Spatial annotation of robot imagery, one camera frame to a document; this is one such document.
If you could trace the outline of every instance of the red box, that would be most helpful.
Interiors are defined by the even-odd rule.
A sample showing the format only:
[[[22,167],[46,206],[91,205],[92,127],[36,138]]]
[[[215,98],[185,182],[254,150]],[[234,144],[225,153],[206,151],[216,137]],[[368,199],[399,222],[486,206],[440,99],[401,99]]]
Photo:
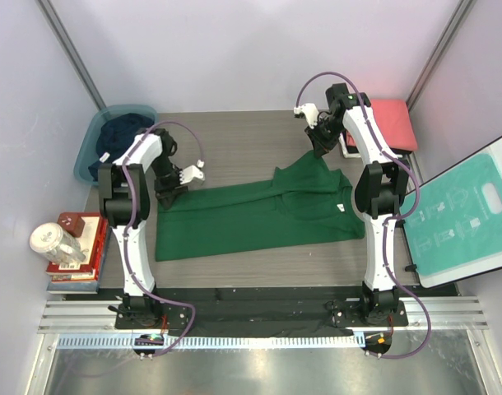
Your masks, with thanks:
[[[85,227],[85,220],[77,212],[62,212],[57,223],[73,237],[80,237]]]

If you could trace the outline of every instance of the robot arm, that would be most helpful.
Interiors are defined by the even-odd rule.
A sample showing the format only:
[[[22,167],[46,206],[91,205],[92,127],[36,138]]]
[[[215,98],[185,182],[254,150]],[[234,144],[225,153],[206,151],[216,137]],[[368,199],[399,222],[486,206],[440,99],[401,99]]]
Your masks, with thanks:
[[[137,149],[128,156],[132,148]],[[156,292],[156,283],[149,266],[146,250],[146,219],[149,216],[151,202],[146,186],[145,173],[152,168],[156,175],[154,189],[158,201],[169,208],[181,193],[188,190],[188,185],[195,180],[203,181],[201,171],[203,162],[180,169],[170,161],[170,157],[177,150],[177,144],[164,129],[156,129],[145,136],[138,135],[126,153],[113,164],[103,164],[98,170],[100,213],[109,221],[110,227],[119,244],[119,251],[123,262],[124,294],[123,304],[119,307],[119,315],[139,320],[159,317],[157,310],[160,304],[147,298],[143,291],[134,283],[128,273],[125,263],[123,244],[127,243],[128,261],[136,278],[143,287]],[[127,170],[134,183],[136,196],[133,197],[126,186],[126,179],[121,169],[127,159]],[[125,241],[123,233],[132,214],[132,201],[136,203],[136,219],[128,230]]]
[[[383,262],[386,250],[388,266],[393,273],[393,233],[395,220],[388,218],[398,214],[406,192],[408,175],[383,151],[395,157],[377,127],[374,112],[366,94],[361,94],[368,120],[356,95],[349,93],[346,84],[335,84],[326,91],[329,112],[324,118],[313,104],[294,109],[297,118],[306,118],[305,129],[317,157],[332,150],[341,133],[350,132],[356,141],[365,165],[355,190],[356,207],[366,226],[368,262],[361,298],[362,310],[368,323],[386,320],[398,305],[397,287],[389,277]],[[383,227],[387,227],[387,240],[383,240]]]

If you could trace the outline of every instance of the jar lid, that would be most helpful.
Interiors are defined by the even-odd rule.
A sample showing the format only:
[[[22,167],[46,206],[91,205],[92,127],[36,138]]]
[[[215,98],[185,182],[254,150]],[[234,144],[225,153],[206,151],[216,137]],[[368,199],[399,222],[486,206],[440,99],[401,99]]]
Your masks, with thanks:
[[[36,253],[46,253],[59,245],[63,238],[63,228],[55,222],[43,224],[30,236],[30,247]]]

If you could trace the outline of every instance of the blue plastic bin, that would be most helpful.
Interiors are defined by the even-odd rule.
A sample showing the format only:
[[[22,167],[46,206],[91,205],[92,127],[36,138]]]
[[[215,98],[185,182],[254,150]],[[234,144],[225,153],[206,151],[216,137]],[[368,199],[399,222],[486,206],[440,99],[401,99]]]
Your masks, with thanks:
[[[107,121],[129,113],[144,115],[154,121],[158,119],[158,113],[148,105],[111,105],[106,109],[102,109],[92,119],[86,131],[85,139],[81,144],[76,165],[73,167],[73,174],[76,176],[76,179],[85,184],[97,185],[97,181],[94,181],[94,178],[88,171],[88,166],[99,160],[99,157],[95,153],[95,144],[100,136],[101,127]]]

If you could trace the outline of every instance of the pink stool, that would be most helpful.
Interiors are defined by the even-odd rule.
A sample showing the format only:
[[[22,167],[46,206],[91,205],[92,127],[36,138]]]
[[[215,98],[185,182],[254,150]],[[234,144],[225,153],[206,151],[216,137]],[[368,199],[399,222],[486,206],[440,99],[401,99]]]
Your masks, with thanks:
[[[416,136],[404,100],[371,100],[371,103],[375,122],[392,151],[400,155],[416,151]],[[353,137],[349,132],[345,134],[340,138],[343,155],[346,158],[359,157]]]

